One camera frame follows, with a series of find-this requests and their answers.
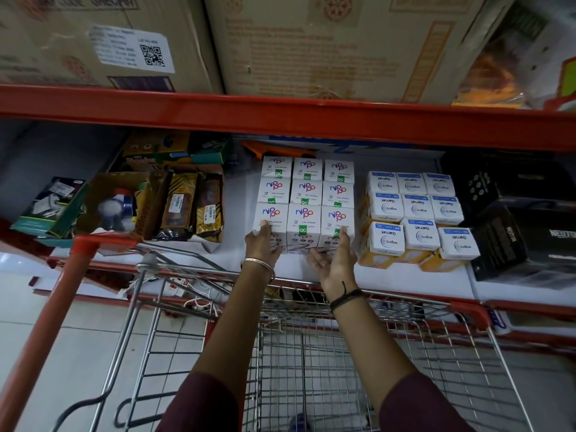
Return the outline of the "silver bangle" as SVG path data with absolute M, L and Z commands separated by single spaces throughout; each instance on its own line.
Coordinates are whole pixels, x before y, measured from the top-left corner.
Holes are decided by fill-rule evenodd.
M 241 261 L 241 273 L 248 273 L 266 284 L 273 282 L 276 278 L 275 270 L 267 261 L 248 257 Z

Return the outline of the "person's right hand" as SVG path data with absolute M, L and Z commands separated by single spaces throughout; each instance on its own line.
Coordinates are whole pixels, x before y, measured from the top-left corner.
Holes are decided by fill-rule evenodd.
M 358 289 L 354 269 L 337 270 L 336 268 L 329 268 L 315 271 L 319 276 L 322 290 L 330 304 L 352 290 Z

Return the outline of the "white shelf board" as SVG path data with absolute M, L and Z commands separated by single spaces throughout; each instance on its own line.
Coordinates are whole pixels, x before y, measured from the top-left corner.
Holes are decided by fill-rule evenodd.
M 370 170 L 385 172 L 440 172 L 444 151 L 400 148 L 361 149 L 344 153 L 320 151 L 322 159 L 343 159 L 354 162 L 355 201 L 364 194 L 366 174 Z M 239 271 L 244 257 L 244 237 L 253 228 L 255 205 L 262 164 L 241 162 L 241 170 L 225 174 L 223 242 L 206 258 L 228 271 Z M 355 276 L 364 290 L 387 291 L 402 295 L 473 299 L 495 307 L 500 302 L 530 305 L 551 305 L 576 308 L 576 283 L 565 289 L 477 282 L 472 268 L 458 267 L 449 273 L 422 272 L 417 265 L 394 263 L 388 269 L 355 265 Z

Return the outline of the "teal charger box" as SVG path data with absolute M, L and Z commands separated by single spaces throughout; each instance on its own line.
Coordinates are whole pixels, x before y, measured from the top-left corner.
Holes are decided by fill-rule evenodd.
M 83 210 L 88 191 L 86 180 L 55 176 L 10 229 L 37 239 L 66 239 Z

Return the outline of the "plastic-wrapped orange packet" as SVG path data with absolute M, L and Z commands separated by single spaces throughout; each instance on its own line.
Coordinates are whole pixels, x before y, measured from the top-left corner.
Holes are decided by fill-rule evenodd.
M 452 105 L 576 113 L 576 0 L 515 0 Z

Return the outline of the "person's maroon sleeve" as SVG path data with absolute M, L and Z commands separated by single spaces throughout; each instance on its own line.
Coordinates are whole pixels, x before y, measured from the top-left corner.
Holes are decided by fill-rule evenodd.
M 239 432 L 239 404 L 209 374 L 192 372 L 183 381 L 154 432 Z
M 394 385 L 379 408 L 378 424 L 380 432 L 476 432 L 418 371 Z

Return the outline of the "person's maroon right sleeve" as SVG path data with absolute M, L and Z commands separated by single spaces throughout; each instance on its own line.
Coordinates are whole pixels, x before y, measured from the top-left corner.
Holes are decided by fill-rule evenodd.
M 394 385 L 379 408 L 378 424 L 380 432 L 476 432 L 418 371 Z

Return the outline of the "brown cardboard display tray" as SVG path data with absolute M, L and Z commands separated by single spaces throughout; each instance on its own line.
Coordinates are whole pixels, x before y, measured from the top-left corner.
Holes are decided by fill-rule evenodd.
M 142 242 L 146 244 L 159 245 L 166 249 L 177 249 L 183 251 L 191 251 L 199 254 L 212 254 L 214 253 L 223 242 L 224 239 L 224 225 L 220 233 L 218 242 L 209 242 L 195 235 L 195 227 L 192 232 L 192 237 L 187 241 L 159 241 L 155 239 L 157 235 L 162 214 L 164 211 L 165 202 L 167 199 L 168 187 L 172 174 L 179 173 L 198 173 L 198 183 L 196 186 L 195 199 L 193 204 L 192 220 L 196 221 L 196 195 L 197 188 L 201 179 L 207 174 L 220 174 L 222 176 L 222 213 L 225 225 L 224 216 L 224 171 L 220 165 L 177 165 L 173 167 L 165 167 L 164 171 L 160 173 L 160 185 L 154 193 L 154 199 L 151 205 L 151 212 L 145 220 L 145 228 L 143 231 Z

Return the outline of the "stack of pink-logo bulb cartons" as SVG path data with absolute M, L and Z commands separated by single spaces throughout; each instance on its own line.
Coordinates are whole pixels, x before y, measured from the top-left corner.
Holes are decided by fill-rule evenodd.
M 289 205 L 287 254 L 317 249 L 322 206 L 355 210 L 355 174 L 351 160 L 263 157 L 256 203 Z

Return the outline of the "person's maroon left sleeve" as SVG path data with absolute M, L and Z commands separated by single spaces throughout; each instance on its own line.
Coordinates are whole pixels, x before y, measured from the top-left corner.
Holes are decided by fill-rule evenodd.
M 183 381 L 154 432 L 239 432 L 239 404 L 209 374 L 192 372 Z

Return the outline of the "black box with dots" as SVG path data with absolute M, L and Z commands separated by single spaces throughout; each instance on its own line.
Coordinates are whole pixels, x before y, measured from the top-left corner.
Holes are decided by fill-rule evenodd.
M 550 154 L 462 148 L 440 164 L 467 225 L 500 207 L 576 211 L 576 182 Z

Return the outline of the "large printed cardboard box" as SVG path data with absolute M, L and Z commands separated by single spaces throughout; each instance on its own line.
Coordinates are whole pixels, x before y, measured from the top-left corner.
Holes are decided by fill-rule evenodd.
M 204 0 L 225 90 L 450 105 L 515 0 Z

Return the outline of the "stack of blue-label bulb cartons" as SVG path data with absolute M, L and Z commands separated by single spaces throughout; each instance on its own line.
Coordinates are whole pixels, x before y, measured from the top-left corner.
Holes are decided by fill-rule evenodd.
M 447 273 L 480 257 L 450 175 L 369 171 L 359 265 Z

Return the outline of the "white bulb box pink logo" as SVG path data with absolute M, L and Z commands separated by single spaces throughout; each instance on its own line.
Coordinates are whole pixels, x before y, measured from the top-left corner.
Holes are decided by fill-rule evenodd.
M 317 251 L 333 256 L 340 244 L 342 227 L 346 227 L 350 244 L 356 237 L 355 210 L 346 207 L 321 207 L 321 227 Z
M 257 236 L 261 230 L 261 221 L 266 220 L 270 225 L 271 249 L 282 248 L 282 253 L 287 254 L 287 218 L 289 214 L 288 204 L 268 204 L 257 202 L 255 205 L 255 217 L 253 233 Z

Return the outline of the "person's left hand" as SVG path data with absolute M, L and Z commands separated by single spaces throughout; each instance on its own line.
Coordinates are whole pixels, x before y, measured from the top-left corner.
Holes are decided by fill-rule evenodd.
M 271 226 L 265 219 L 260 221 L 260 229 L 257 232 L 250 232 L 244 238 L 246 244 L 245 260 L 260 264 L 266 264 L 274 269 L 279 256 L 282 254 L 282 247 L 272 248 L 270 243 Z

